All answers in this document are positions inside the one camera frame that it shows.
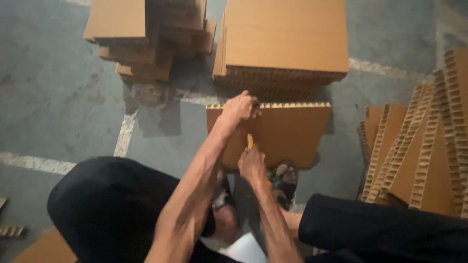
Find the concrete floor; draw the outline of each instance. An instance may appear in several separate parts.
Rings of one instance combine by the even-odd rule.
[[[100,60],[96,46],[81,38],[88,4],[0,1],[0,153],[72,163],[114,153],[124,114],[136,108],[128,103],[114,63]],[[208,0],[207,18],[219,23],[225,4]],[[299,207],[314,193],[355,199],[364,171],[356,134],[364,107],[408,103],[418,79],[436,68],[443,51],[468,44],[465,31],[452,30],[458,25],[450,27],[450,19],[439,17],[441,5],[468,18],[465,0],[347,0],[349,54],[355,63],[342,82],[310,98],[331,102],[334,114],[315,165],[300,172]],[[437,21],[449,29],[441,30]],[[175,177],[183,175],[207,133],[200,104],[232,95],[211,83],[213,60],[214,52],[174,67],[174,88],[206,96],[193,100],[198,104],[175,99],[165,110],[140,106],[127,157]],[[0,197],[9,197],[10,203],[0,224],[27,225],[30,232],[24,240],[0,242],[0,263],[52,227],[45,204],[62,177],[2,161]],[[247,230],[255,221],[250,216],[255,215],[255,202],[242,180],[231,175],[230,181]]]

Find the leg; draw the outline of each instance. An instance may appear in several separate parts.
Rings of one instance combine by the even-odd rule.
[[[457,218],[318,194],[309,199],[299,225],[297,214],[285,218],[299,227],[303,243],[337,253],[321,257],[352,252],[366,262],[468,262],[468,222]]]
[[[47,205],[77,257],[88,262],[143,262],[161,209],[179,180],[129,159],[98,157],[79,163],[52,190]],[[215,232],[208,212],[203,236]],[[198,242],[196,256],[225,259]]]

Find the foot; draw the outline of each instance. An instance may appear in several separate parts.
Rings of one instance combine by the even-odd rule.
[[[270,182],[273,187],[273,195],[278,204],[288,211],[296,194],[298,170],[291,161],[284,161],[270,174]]]
[[[214,196],[212,209],[216,230],[211,237],[232,244],[239,238],[241,231],[237,223],[229,181],[222,171],[218,172],[218,185]]]

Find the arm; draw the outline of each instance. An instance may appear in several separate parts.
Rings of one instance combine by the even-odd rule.
[[[146,263],[187,262],[205,224],[216,185],[216,162],[229,136],[257,103],[247,91],[229,100],[156,223]]]
[[[261,224],[265,234],[268,259],[271,263],[303,263],[288,225],[276,204],[265,172],[265,154],[254,145],[239,159],[241,176],[247,180],[258,199]]]

